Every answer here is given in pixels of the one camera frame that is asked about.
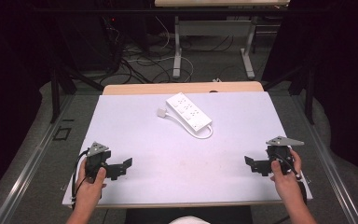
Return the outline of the person's left hand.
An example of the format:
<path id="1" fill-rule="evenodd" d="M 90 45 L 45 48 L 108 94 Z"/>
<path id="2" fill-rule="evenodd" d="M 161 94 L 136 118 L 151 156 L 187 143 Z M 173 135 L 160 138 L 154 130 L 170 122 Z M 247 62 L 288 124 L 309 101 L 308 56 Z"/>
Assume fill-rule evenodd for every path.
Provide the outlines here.
<path id="1" fill-rule="evenodd" d="M 106 171 L 100 168 L 93 183 L 86 177 L 86 160 L 80 163 L 76 181 L 76 211 L 93 211 L 101 198 Z"/>

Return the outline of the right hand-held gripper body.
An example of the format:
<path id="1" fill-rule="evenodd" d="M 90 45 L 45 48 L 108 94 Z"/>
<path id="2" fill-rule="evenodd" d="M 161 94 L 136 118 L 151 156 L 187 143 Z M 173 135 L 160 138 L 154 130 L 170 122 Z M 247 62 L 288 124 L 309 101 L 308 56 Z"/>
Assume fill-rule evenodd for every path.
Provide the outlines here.
<path id="1" fill-rule="evenodd" d="M 267 153 L 270 161 L 278 161 L 281 165 L 281 170 L 284 175 L 293 171 L 296 173 L 294 167 L 294 158 L 290 152 L 292 146 L 303 146 L 304 142 L 296 139 L 277 136 L 266 142 L 268 145 Z"/>

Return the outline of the white desk with metal legs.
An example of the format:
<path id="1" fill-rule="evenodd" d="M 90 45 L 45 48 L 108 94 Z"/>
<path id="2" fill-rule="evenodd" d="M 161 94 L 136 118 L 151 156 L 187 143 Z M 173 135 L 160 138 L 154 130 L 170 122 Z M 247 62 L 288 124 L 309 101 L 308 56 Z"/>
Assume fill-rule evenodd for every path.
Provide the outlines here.
<path id="1" fill-rule="evenodd" d="M 290 0 L 155 0 L 156 7 L 163 9 L 278 9 L 287 6 Z M 232 16 L 231 20 L 225 16 L 223 20 L 195 19 L 190 21 L 181 16 L 174 17 L 174 42 L 175 55 L 173 62 L 173 78 L 181 75 L 182 36 L 244 36 L 246 45 L 241 49 L 241 57 L 245 68 L 245 75 L 253 80 L 255 72 L 249 57 L 255 29 L 257 16 L 248 16 L 247 19 Z"/>

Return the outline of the white power strip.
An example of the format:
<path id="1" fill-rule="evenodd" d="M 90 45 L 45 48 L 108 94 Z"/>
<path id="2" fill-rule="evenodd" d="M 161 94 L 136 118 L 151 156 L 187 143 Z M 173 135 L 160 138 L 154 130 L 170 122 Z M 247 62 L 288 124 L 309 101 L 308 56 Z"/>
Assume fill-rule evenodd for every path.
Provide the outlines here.
<path id="1" fill-rule="evenodd" d="M 181 92 L 167 99 L 166 104 L 169 105 L 195 133 L 208 127 L 212 123 L 212 120 Z"/>

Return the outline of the black floor frame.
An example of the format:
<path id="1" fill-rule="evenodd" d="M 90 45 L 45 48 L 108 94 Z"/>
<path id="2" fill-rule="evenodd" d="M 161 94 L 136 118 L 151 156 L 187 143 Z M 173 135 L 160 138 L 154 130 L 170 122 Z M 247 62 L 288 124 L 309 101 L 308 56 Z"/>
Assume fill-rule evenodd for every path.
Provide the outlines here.
<path id="1" fill-rule="evenodd" d="M 58 130 L 56 131 L 56 133 L 53 135 L 53 140 L 54 141 L 65 141 L 68 138 L 71 131 L 72 131 L 71 128 L 66 128 L 66 127 L 60 126 L 58 128 Z"/>

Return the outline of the black metal stand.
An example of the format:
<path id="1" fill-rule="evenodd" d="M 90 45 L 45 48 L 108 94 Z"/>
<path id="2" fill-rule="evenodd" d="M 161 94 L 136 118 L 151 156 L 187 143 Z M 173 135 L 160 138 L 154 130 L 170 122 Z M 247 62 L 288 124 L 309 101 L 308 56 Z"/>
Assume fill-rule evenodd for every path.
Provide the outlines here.
<path id="1" fill-rule="evenodd" d="M 316 67 L 314 65 L 311 65 L 310 63 L 304 63 L 275 78 L 273 81 L 262 85 L 263 89 L 268 91 L 284 80 L 291 78 L 292 83 L 289 86 L 289 94 L 299 95 L 302 91 L 305 91 L 304 114 L 311 125 L 314 124 L 312 108 L 315 84 L 315 69 Z"/>
<path id="2" fill-rule="evenodd" d="M 66 94 L 73 95 L 76 93 L 76 85 L 73 78 L 79 79 L 97 91 L 102 91 L 104 86 L 98 84 L 88 77 L 85 77 L 80 72 L 69 67 L 64 63 L 56 63 L 50 69 L 50 87 L 52 100 L 52 118 L 51 123 L 54 123 L 61 114 L 60 90 Z"/>

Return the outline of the black curtain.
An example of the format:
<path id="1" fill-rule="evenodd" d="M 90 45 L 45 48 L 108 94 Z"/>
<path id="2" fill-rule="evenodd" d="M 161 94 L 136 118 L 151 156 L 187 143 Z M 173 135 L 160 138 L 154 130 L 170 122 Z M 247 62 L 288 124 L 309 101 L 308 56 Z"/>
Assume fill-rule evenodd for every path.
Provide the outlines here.
<path id="1" fill-rule="evenodd" d="M 306 61 L 316 40 L 315 98 L 331 127 L 331 149 L 358 167 L 358 0 L 290 0 L 290 9 L 330 7 L 324 17 L 282 20 L 262 75 L 272 81 Z"/>
<path id="2" fill-rule="evenodd" d="M 0 0 L 0 180 L 17 154 L 49 82 L 46 60 L 21 0 Z"/>

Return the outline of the person's right hand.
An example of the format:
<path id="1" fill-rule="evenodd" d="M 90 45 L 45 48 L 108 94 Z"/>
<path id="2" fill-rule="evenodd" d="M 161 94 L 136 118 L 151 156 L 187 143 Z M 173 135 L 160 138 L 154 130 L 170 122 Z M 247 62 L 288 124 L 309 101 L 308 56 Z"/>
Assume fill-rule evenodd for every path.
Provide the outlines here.
<path id="1" fill-rule="evenodd" d="M 274 184 L 278 195 L 284 203 L 302 202 L 302 193 L 297 184 L 296 176 L 293 173 L 284 175 L 280 163 L 273 161 L 270 165 L 273 176 L 270 178 Z"/>

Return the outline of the person's white clothing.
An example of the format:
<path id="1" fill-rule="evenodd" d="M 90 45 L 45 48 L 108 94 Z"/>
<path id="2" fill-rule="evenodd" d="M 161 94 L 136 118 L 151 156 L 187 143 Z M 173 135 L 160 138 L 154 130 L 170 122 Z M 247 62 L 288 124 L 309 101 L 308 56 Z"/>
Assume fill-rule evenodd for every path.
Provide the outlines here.
<path id="1" fill-rule="evenodd" d="M 187 216 L 187 217 L 179 217 L 171 221 L 169 224 L 210 224 L 210 223 L 198 217 Z"/>

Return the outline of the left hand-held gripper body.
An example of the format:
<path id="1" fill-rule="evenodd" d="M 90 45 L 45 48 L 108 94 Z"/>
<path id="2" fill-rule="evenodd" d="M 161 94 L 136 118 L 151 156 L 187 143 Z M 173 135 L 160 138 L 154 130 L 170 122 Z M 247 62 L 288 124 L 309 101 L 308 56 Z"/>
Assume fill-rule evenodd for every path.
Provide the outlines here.
<path id="1" fill-rule="evenodd" d="M 101 167 L 106 168 L 106 160 L 111 157 L 109 147 L 94 142 L 87 152 L 85 173 L 90 182 L 94 182 Z"/>

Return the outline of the aluminium floor rail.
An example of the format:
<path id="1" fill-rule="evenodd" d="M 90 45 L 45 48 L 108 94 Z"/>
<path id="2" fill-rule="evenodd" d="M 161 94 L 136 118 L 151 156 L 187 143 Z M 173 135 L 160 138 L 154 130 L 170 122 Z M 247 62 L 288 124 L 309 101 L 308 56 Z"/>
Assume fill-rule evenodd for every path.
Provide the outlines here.
<path id="1" fill-rule="evenodd" d="M 78 152 L 74 96 L 63 98 L 62 113 L 49 122 L 43 103 L 31 130 L 0 182 L 0 224 L 62 224 L 70 208 L 62 204 Z M 58 128 L 71 128 L 65 141 L 54 141 Z"/>
<path id="2" fill-rule="evenodd" d="M 329 180 L 329 183 L 335 192 L 337 200 L 340 204 L 340 207 L 348 220 L 349 224 L 358 224 L 358 211 L 356 206 L 353 203 L 353 200 L 340 177 L 337 166 L 331 157 L 330 153 L 327 150 L 327 147 L 323 143 L 321 136 L 317 133 L 317 130 L 314 125 L 312 125 L 305 115 L 305 106 L 301 101 L 301 97 L 294 95 L 291 97 L 296 110 L 298 111 L 300 117 L 305 122 L 305 125 L 311 135 L 312 142 L 314 143 L 316 149 L 316 154 L 324 168 L 324 172 Z"/>

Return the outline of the dark computer case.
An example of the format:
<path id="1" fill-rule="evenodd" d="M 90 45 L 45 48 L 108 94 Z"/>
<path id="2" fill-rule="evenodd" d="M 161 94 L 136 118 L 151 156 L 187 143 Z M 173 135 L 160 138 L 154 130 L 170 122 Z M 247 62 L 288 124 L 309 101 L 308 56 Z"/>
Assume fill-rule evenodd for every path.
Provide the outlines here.
<path id="1" fill-rule="evenodd" d="M 121 52 L 101 17 L 60 16 L 56 21 L 75 67 L 81 72 L 116 72 Z"/>

